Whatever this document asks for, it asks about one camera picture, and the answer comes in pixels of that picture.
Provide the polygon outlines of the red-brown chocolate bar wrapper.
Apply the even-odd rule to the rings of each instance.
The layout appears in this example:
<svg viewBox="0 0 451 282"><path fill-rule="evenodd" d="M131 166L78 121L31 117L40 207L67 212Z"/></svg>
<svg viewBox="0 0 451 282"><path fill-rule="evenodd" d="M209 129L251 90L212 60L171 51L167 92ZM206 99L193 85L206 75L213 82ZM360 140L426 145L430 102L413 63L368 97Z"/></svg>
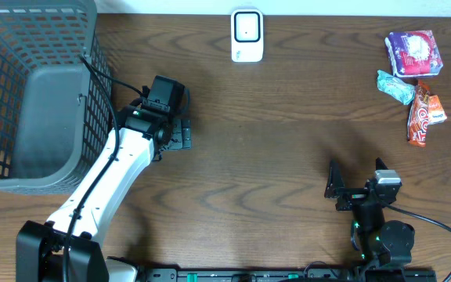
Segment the red-brown chocolate bar wrapper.
<svg viewBox="0 0 451 282"><path fill-rule="evenodd" d="M429 98L430 88L422 81L418 81L407 122L407 141L414 146L426 147Z"/></svg>

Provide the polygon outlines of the orange snack packet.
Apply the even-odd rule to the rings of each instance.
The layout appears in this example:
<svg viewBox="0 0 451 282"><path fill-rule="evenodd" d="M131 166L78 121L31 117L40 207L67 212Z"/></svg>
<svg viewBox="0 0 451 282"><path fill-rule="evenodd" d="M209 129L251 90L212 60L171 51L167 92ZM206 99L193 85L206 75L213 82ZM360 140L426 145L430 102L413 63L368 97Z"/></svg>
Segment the orange snack packet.
<svg viewBox="0 0 451 282"><path fill-rule="evenodd" d="M437 95L429 96L428 100L428 124L435 125L447 120L441 101Z"/></svg>

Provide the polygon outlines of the teal wet wipe packet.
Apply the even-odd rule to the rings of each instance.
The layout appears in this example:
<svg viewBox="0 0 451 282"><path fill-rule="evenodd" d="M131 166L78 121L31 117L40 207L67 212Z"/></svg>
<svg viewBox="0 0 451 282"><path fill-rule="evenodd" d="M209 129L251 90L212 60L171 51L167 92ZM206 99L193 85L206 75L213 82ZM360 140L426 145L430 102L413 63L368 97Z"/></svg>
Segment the teal wet wipe packet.
<svg viewBox="0 0 451 282"><path fill-rule="evenodd" d="M415 96L415 87L383 71L377 71L377 88L403 105L409 105Z"/></svg>

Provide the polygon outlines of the purple tissue pack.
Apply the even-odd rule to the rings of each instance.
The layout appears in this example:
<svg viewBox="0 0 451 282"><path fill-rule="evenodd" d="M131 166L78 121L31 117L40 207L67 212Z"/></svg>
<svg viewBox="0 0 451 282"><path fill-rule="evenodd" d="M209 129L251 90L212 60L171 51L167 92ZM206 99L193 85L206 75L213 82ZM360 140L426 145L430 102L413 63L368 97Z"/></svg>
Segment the purple tissue pack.
<svg viewBox="0 0 451 282"><path fill-rule="evenodd" d="M443 68L431 30L390 32L384 43L392 74L398 78L433 77Z"/></svg>

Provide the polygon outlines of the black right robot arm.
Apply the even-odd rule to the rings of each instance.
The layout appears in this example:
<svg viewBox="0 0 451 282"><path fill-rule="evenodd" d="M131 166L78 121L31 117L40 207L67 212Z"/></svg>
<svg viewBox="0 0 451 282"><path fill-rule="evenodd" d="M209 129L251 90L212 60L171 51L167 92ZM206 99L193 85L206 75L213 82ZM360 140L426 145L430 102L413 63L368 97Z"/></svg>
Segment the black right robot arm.
<svg viewBox="0 0 451 282"><path fill-rule="evenodd" d="M373 268L401 268L412 261L415 229L407 223L384 217L383 209L396 201L402 186L399 174L377 158L375 172L361 188L348 188L336 161L329 164L329 177L324 192L335 199L339 212L351 212L353 248Z"/></svg>

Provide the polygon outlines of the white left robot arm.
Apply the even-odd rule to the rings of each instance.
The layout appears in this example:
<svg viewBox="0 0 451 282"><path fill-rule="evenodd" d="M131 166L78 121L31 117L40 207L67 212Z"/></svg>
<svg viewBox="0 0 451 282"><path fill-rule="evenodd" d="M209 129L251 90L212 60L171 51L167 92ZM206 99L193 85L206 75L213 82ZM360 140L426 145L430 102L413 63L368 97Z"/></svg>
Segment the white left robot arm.
<svg viewBox="0 0 451 282"><path fill-rule="evenodd" d="M111 221L140 173L165 150L192 146L190 104L183 84L156 76L153 84L113 116L102 152L78 188L45 223L28 221L16 237L18 281L140 281L143 271L105 257Z"/></svg>

